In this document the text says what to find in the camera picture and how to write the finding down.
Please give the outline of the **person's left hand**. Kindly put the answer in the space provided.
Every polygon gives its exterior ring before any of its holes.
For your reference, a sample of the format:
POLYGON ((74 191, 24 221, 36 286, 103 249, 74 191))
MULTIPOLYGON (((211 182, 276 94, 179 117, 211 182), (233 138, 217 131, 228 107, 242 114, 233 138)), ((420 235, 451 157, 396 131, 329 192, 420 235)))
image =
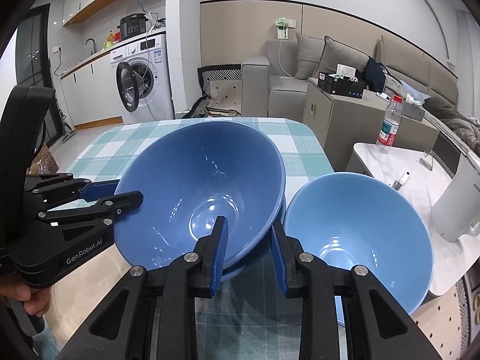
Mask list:
POLYGON ((32 289, 16 274, 5 275, 0 280, 1 301, 9 305, 10 300, 24 303, 25 311, 41 317, 50 309, 51 289, 32 289))

